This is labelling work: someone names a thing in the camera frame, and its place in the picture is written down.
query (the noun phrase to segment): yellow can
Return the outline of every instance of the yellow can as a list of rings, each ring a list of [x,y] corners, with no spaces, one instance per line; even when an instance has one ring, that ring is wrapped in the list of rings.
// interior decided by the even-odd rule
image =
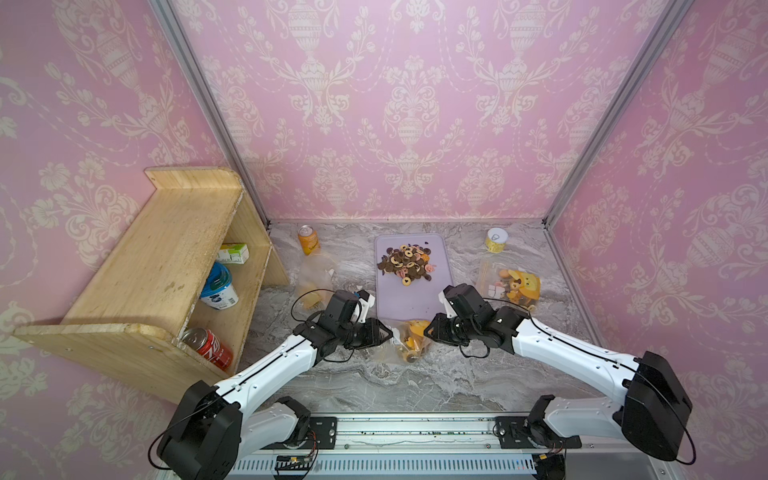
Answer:
[[[485,246],[491,253],[499,253],[504,250],[509,234],[503,228],[491,228],[485,237]]]
[[[316,248],[320,247],[320,241],[317,240],[317,232],[309,225],[299,228],[299,243],[301,243],[301,249],[304,250],[304,255],[309,255]]]

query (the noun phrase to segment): wooden shelf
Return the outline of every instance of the wooden shelf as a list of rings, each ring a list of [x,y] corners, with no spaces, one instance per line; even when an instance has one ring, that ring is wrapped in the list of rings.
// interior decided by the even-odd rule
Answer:
[[[19,327],[14,336],[178,402],[197,380],[215,383],[237,371],[262,284],[288,277],[235,172],[146,173],[157,190],[61,325]],[[228,266],[238,304],[215,310],[198,299],[225,242],[247,243],[250,259]],[[210,328],[232,349],[226,372],[180,341],[194,326]]]

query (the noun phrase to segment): red soda can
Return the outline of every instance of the red soda can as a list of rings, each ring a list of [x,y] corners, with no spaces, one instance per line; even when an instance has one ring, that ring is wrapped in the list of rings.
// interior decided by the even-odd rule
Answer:
[[[209,329],[201,327],[189,329],[181,336],[181,341],[222,370],[226,370],[232,363],[232,350]]]

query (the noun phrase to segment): bag of snacks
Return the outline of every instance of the bag of snacks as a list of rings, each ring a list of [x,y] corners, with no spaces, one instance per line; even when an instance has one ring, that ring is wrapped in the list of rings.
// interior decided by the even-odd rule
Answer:
[[[541,293],[541,280],[533,273],[483,260],[475,288],[482,296],[507,300],[533,313]]]
[[[424,356],[427,346],[432,343],[424,336],[424,329],[429,326],[429,320],[384,323],[392,329],[393,335],[390,341],[376,349],[373,357],[376,362],[395,365],[414,363]]]

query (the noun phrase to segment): plastic bag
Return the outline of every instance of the plastic bag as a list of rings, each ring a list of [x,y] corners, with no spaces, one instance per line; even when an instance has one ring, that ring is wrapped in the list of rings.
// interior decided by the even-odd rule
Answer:
[[[395,365],[414,363],[424,356],[432,343],[424,336],[424,329],[429,326],[428,320],[382,322],[392,329],[392,338],[376,350],[374,361]]]
[[[296,298],[311,290],[325,288],[333,290],[333,274],[338,270],[336,259],[322,250],[314,250],[304,257],[299,269],[299,278],[296,281],[296,289],[293,291]],[[322,310],[328,305],[333,292],[312,292],[299,300],[298,305],[307,312]]]
[[[483,260],[475,288],[482,296],[507,300],[533,313],[541,294],[541,280],[513,266]]]

